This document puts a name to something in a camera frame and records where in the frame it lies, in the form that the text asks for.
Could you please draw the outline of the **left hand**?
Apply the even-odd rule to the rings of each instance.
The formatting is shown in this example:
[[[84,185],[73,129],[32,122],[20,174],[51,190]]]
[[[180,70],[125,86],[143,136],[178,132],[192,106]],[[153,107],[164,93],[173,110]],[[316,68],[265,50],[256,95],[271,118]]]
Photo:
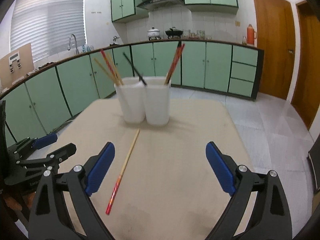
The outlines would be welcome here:
[[[33,205],[34,197],[35,197],[35,192],[33,192],[31,194],[27,194],[27,195],[22,197],[25,205],[29,208],[29,210],[31,209],[31,207]],[[9,208],[11,208],[13,210],[16,210],[16,211],[22,211],[21,204],[16,199],[14,199],[13,197],[11,197],[11,196],[9,196],[7,194],[4,194],[3,195],[3,199],[4,199],[6,205]]]

